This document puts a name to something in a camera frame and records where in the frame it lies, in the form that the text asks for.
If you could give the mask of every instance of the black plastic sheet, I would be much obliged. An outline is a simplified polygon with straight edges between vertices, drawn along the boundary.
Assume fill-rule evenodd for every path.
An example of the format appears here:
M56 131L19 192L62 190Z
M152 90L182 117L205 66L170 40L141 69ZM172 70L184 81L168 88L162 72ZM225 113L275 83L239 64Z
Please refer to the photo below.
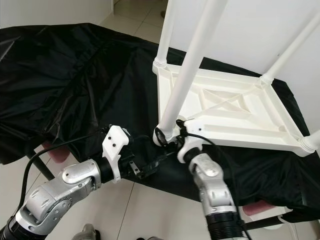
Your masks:
M152 62L158 45L93 24L21 26L0 29L0 162L23 157L26 148L49 139L56 143L109 124L151 137L158 123L157 77ZM170 49L167 61L181 65L185 52ZM247 76L259 74L205 58L201 68ZM287 84L272 84L303 135L309 131ZM100 158L103 135L69 146L80 161ZM162 152L151 142L146 151ZM320 159L292 152L221 147L235 171L241 205L263 199L320 217ZM210 146L206 151L214 158ZM225 170L233 191L230 170ZM188 172L174 156L150 177L129 179L199 200Z

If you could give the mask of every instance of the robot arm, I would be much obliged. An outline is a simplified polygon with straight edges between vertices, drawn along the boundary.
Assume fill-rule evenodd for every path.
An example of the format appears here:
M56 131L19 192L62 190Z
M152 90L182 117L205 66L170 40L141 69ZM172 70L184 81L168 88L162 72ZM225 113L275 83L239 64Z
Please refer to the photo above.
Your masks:
M56 178L37 187L0 231L0 240L45 239L74 204L102 183L112 178L115 183L120 180L119 153L129 141L125 129L111 126L102 143L102 161L89 159L68 166Z
M66 167L29 195L0 233L0 239L45 239L75 203L100 187L101 173L94 160Z
M202 136L204 126L201 121L192 119L178 121L181 135L178 137L181 149L177 158L189 164L189 171L199 188L199 198L212 240L245 240L243 224L237 213L232 195L224 181L224 172L208 154L202 152L204 140L189 134Z

